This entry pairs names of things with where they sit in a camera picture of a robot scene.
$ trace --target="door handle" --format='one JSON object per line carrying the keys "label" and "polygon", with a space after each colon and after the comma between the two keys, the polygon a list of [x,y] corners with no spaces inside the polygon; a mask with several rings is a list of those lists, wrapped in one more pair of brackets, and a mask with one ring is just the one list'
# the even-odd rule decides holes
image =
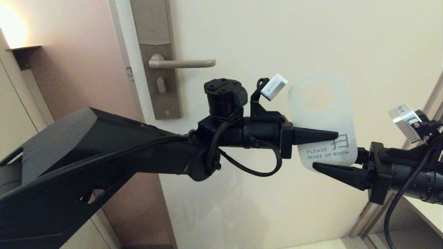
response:
{"label": "door handle", "polygon": [[161,54],[153,55],[148,62],[151,68],[199,68],[215,66],[216,61],[209,60],[188,60],[188,61],[167,61]]}

